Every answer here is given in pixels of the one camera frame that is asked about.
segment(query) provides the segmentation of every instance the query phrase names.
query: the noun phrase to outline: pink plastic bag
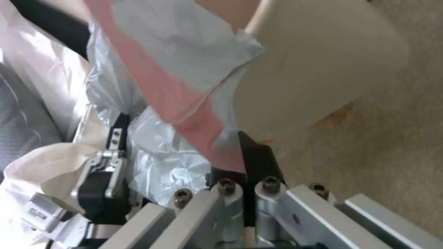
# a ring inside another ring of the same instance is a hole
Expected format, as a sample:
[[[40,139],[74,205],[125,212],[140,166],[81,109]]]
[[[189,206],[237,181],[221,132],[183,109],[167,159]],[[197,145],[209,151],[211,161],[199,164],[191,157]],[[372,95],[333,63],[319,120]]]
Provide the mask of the pink plastic bag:
[[[231,102],[263,47],[193,0],[85,3],[159,117],[213,166],[244,172]]]

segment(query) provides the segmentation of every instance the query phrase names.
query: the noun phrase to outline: beige carpet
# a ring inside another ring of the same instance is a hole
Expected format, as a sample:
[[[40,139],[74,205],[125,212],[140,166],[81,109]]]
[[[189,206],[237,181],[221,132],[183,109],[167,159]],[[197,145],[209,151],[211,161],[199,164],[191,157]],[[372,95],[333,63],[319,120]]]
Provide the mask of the beige carpet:
[[[373,0],[409,43],[396,82],[352,104],[347,118],[273,132],[290,186],[323,182],[340,199],[364,193],[443,237],[443,1]]]

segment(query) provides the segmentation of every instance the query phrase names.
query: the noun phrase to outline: bolt head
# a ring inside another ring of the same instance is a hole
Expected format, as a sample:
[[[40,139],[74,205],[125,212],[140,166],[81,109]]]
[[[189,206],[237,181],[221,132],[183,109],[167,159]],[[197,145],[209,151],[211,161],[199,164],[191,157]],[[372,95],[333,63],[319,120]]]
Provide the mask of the bolt head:
[[[218,191],[222,196],[229,196],[235,192],[235,182],[229,178],[223,178],[218,181]]]
[[[277,194],[280,192],[280,179],[276,178],[275,176],[267,176],[261,181],[261,185],[263,187],[263,190],[268,194]]]
[[[321,183],[311,183],[309,184],[309,189],[314,191],[321,198],[328,200],[329,190]]]
[[[174,193],[172,199],[177,208],[184,208],[192,199],[192,192],[187,188],[179,189]]]

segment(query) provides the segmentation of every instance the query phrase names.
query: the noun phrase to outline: pink stripe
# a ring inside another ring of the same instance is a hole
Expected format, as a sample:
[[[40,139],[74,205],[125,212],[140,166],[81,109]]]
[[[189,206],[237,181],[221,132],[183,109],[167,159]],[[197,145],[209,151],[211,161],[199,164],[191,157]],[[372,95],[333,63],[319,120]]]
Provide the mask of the pink stripe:
[[[108,36],[129,74],[160,118],[170,123],[194,148],[215,167],[245,172],[239,147],[214,148],[214,141],[224,125],[212,111],[207,93],[167,74],[137,41],[128,37],[113,21],[110,0],[85,0],[90,12]],[[198,108],[188,117],[190,107]]]

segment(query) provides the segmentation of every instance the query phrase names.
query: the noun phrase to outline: gray fabric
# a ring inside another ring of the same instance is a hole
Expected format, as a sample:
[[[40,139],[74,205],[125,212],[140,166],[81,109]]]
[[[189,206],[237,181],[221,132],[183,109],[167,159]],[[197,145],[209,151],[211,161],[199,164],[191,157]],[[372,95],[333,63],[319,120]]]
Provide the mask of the gray fabric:
[[[0,63],[0,182],[12,161],[35,148],[60,142],[45,109],[19,77]]]

